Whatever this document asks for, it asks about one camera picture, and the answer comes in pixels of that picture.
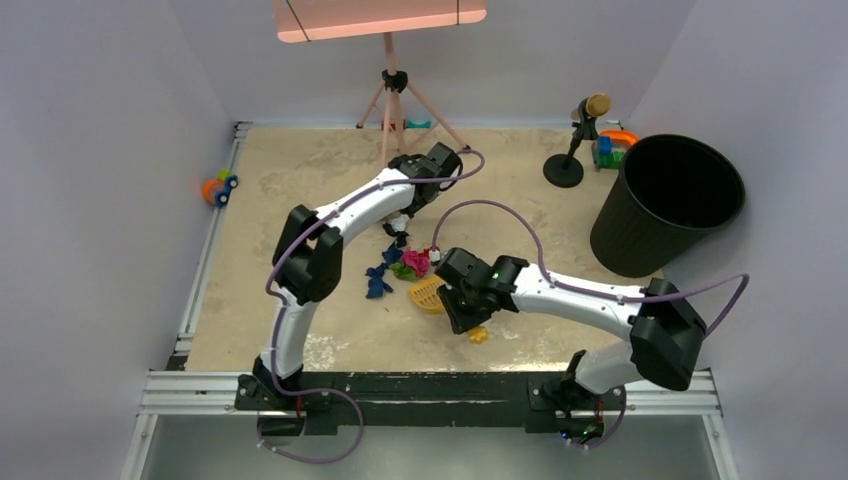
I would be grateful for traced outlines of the yellow slotted scoop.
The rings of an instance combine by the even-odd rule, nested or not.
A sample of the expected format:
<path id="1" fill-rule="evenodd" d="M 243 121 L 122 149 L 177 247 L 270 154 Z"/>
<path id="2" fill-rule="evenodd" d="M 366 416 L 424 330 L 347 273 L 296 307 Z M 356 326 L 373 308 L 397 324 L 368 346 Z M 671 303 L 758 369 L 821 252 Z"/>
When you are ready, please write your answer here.
<path id="1" fill-rule="evenodd" d="M 446 309 L 438 296 L 438 288 L 443 284 L 444 281 L 436 276 L 422 279 L 408 289 L 408 296 L 425 313 L 445 314 Z M 489 338 L 488 330 L 482 326 L 473 327 L 466 335 L 472 344 L 482 344 Z"/>

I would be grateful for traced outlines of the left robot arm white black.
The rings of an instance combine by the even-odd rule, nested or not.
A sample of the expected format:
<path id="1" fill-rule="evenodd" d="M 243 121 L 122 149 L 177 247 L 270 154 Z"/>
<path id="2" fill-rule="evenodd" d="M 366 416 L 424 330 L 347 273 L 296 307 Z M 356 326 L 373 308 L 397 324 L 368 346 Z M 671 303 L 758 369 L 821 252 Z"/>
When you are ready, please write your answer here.
<path id="1" fill-rule="evenodd" d="M 272 408 L 287 408 L 297 399 L 312 320 L 341 280 L 345 248 L 384 218 L 412 218 L 450 185 L 478 173 L 465 170 L 463 154 L 437 143 L 423 155 L 400 155 L 346 196 L 290 211 L 265 282 L 266 294 L 277 301 L 276 317 L 253 371 L 260 397 Z"/>

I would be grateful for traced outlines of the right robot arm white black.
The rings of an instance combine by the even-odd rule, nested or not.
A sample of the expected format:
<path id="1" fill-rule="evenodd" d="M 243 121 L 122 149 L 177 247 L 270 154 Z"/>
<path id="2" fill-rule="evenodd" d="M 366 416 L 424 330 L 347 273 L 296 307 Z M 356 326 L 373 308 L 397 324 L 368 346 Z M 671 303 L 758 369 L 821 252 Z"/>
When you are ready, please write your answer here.
<path id="1" fill-rule="evenodd" d="M 671 391 L 690 387 L 706 324 L 676 287 L 654 279 L 646 287 L 556 277 L 525 259 L 499 256 L 493 264 L 453 248 L 436 264 L 438 296 L 455 334 L 499 311 L 572 320 L 617 337 L 600 350 L 572 356 L 546 396 L 563 407 L 584 407 L 636 381 Z"/>

